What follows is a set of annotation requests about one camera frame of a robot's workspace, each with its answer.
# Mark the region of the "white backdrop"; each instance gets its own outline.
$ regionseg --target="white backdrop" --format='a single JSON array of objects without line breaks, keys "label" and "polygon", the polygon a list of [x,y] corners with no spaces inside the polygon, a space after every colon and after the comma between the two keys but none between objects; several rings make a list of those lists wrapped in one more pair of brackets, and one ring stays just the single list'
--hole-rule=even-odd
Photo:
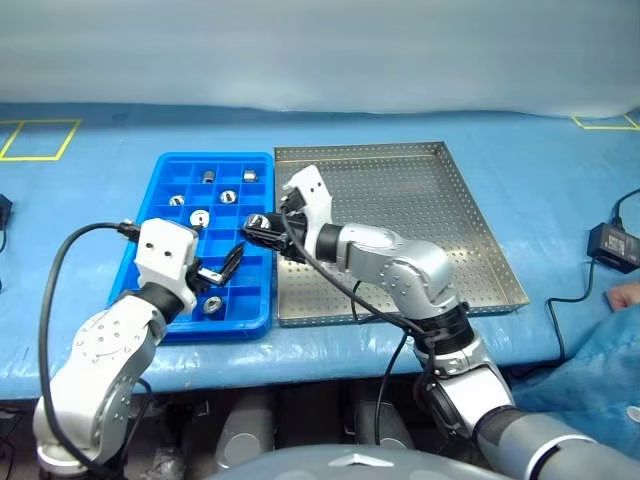
[{"label": "white backdrop", "polygon": [[0,101],[640,105],[640,0],[3,0]]}]

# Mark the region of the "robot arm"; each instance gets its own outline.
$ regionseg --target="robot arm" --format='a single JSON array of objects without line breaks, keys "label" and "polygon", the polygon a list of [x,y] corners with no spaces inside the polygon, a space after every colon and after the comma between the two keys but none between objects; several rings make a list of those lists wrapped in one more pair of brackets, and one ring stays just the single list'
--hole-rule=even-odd
[{"label": "robot arm", "polygon": [[[334,225],[331,197],[315,166],[296,173],[285,191],[287,223],[307,254],[384,289],[400,313],[434,341],[430,349],[425,336],[416,337],[414,352],[424,368],[433,368],[420,391],[442,431],[475,441],[497,470],[513,478],[586,478],[578,462],[592,454],[599,468],[606,464],[609,472],[620,474],[613,478],[640,477],[633,460],[551,417],[515,408],[495,362],[469,325],[452,265],[440,247],[383,228]],[[243,231],[253,243],[305,261],[278,214],[252,215]]]},{"label": "robot arm", "polygon": [[[140,290],[125,294],[80,327],[69,359],[50,383],[62,431],[98,465],[120,468],[131,393],[167,325],[191,312],[196,295],[210,284],[226,283],[242,257],[241,244],[227,256],[223,270],[213,272],[195,257],[197,242],[197,233],[188,228],[161,219],[144,222],[135,257]],[[52,432],[42,398],[33,430],[38,461],[50,477],[91,478]]]}]

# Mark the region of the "perforated metal tray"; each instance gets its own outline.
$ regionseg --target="perforated metal tray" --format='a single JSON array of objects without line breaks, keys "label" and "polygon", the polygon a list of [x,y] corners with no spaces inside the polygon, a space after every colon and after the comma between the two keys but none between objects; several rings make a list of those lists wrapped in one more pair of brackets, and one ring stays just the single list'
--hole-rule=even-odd
[{"label": "perforated metal tray", "polygon": [[[333,220],[395,230],[446,250],[471,314],[513,311],[529,303],[444,142],[334,147],[278,147],[276,198],[298,170],[315,164],[333,195]],[[352,322],[347,298],[311,267],[278,258],[278,317],[282,326]],[[349,274],[335,272],[345,285]],[[358,294],[396,311],[381,289]],[[364,310],[358,307],[358,313]]]}]

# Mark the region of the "yellow tape line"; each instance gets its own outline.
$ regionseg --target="yellow tape line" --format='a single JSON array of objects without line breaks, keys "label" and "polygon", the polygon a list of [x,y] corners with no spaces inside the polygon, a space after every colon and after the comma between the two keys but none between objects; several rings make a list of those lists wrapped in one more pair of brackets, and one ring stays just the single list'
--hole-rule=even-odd
[{"label": "yellow tape line", "polygon": [[571,115],[571,119],[575,122],[575,124],[584,130],[640,130],[640,125],[634,122],[629,115],[625,113],[623,117],[625,118],[625,120],[627,120],[627,122],[629,122],[629,125],[585,125],[577,116]]},{"label": "yellow tape line", "polygon": [[[5,157],[5,154],[11,147],[11,144],[15,141],[16,137],[20,133],[20,131],[24,128],[25,125],[34,124],[34,123],[72,123],[73,126],[69,131],[69,134],[66,136],[60,148],[55,155],[52,156],[25,156],[25,157]],[[0,149],[0,162],[24,162],[24,161],[44,161],[44,162],[55,162],[60,160],[62,155],[64,155],[65,150],[73,140],[76,132],[78,131],[78,127],[82,123],[82,120],[78,118],[51,118],[45,120],[2,120],[0,121],[0,125],[16,125],[16,129],[9,136],[7,141]]]}]

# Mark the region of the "blue plastic tray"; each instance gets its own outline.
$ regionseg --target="blue plastic tray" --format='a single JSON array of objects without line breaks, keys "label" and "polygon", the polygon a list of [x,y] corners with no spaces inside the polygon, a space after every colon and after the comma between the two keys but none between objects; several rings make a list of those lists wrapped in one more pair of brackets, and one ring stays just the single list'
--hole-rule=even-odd
[{"label": "blue plastic tray", "polygon": [[[245,169],[258,174],[255,183],[244,183]],[[215,181],[202,183],[212,170]],[[209,227],[200,232],[196,255],[203,265],[219,271],[224,256],[244,241],[240,228],[251,213],[273,211],[273,158],[266,153],[166,153],[158,159],[147,187],[137,223],[164,218],[190,226],[194,210],[209,211]],[[224,190],[238,193],[235,204],[220,202]],[[170,206],[173,195],[184,195],[184,205]],[[137,246],[129,244],[116,276],[109,304],[125,290],[138,289],[138,269],[133,263]],[[240,267],[229,283],[211,288],[198,297],[191,315],[179,316],[168,327],[165,342],[192,343],[219,339],[247,339],[264,335],[271,326],[273,253],[245,243]],[[204,299],[222,297],[224,304],[214,315],[202,312]]]}]

